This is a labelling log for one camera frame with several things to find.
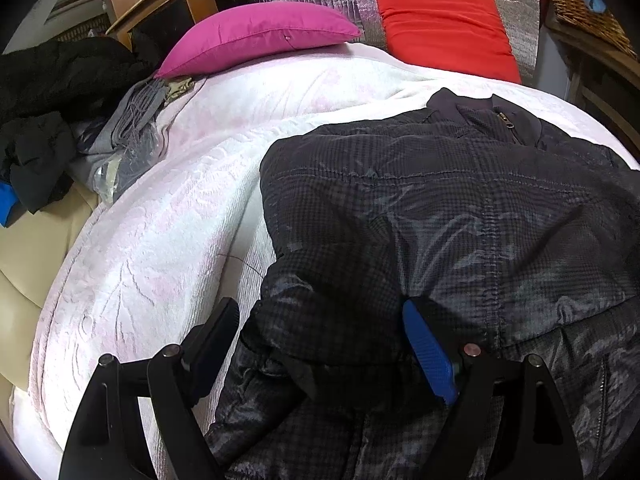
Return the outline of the black quilted puffer jacket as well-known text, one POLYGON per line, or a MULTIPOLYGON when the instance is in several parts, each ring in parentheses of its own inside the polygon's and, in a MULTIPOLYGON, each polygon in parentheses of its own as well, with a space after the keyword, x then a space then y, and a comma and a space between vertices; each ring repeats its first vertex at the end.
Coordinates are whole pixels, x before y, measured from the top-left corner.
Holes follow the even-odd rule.
POLYGON ((206 436, 226 479, 428 479, 446 410, 401 308, 541 356, 581 479, 639 474, 639 174, 498 96, 274 142, 276 258, 206 436))

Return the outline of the grey folded clothes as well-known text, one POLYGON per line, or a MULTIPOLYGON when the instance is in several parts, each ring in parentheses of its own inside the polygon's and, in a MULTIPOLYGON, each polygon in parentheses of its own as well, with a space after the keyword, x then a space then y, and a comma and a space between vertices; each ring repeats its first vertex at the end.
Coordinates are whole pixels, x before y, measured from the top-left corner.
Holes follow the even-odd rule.
POLYGON ((194 86, 190 77, 146 78, 125 93, 110 117, 73 126, 77 155, 67 166, 70 175, 105 203, 116 202, 164 157, 168 136, 157 117, 194 86))

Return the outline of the dark clothes pile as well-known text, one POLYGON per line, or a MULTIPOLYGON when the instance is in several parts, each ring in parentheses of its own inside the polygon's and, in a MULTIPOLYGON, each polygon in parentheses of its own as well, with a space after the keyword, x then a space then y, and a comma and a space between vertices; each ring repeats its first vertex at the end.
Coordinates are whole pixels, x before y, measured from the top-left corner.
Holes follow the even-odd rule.
POLYGON ((70 188, 73 126, 111 116, 126 91, 161 62, 145 36, 131 48, 101 36, 2 55, 1 181, 26 210, 40 211, 70 188))

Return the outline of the white textured bedspread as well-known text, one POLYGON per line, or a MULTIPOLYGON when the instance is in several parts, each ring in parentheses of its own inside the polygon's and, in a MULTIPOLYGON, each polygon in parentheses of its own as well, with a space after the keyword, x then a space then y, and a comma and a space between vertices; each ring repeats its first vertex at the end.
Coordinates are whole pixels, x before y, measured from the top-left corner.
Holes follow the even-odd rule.
POLYGON ((501 96, 570 136, 623 145, 595 119, 520 84, 408 65, 364 44, 280 54, 199 81, 158 116, 165 158, 82 227, 44 302, 12 434, 43 479, 58 476, 82 394, 102 354, 146 359, 183 340, 216 300, 242 312, 274 255, 259 165, 274 141, 325 124, 381 119, 438 90, 501 96))

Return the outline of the wooden shelf unit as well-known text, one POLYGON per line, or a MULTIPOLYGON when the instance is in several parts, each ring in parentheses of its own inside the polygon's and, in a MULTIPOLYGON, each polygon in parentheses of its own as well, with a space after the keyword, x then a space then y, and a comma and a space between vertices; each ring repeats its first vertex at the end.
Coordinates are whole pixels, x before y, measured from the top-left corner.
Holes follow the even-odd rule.
POLYGON ((544 21, 568 69, 567 101, 610 130, 639 157, 639 62, 602 39, 558 20, 544 21))

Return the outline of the red pillow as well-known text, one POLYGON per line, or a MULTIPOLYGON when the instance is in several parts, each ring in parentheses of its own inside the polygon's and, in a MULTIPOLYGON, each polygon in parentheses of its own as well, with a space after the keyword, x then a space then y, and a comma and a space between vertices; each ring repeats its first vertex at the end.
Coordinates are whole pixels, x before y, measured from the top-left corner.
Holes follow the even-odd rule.
POLYGON ((399 61, 519 84, 495 0, 376 0, 387 51, 399 61))

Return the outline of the wicker basket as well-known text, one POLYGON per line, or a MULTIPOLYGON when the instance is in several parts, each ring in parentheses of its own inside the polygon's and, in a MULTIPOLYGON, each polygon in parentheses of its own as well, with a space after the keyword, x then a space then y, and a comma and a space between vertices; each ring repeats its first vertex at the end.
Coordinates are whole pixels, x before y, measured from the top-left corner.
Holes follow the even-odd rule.
POLYGON ((585 0, 551 0, 556 19, 580 29, 591 36, 605 41, 620 52, 629 55, 635 61, 638 55, 624 33, 620 23, 609 10, 596 12, 590 9, 585 0))

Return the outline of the pink pillow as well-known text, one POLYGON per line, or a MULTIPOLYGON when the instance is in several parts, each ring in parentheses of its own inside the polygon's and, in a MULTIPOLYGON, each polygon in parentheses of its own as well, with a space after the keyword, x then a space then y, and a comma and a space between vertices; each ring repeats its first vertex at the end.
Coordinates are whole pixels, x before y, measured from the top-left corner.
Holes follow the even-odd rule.
POLYGON ((216 74, 269 55, 331 47, 359 37, 359 28, 328 6, 293 1, 235 6, 193 25, 155 77, 216 74))

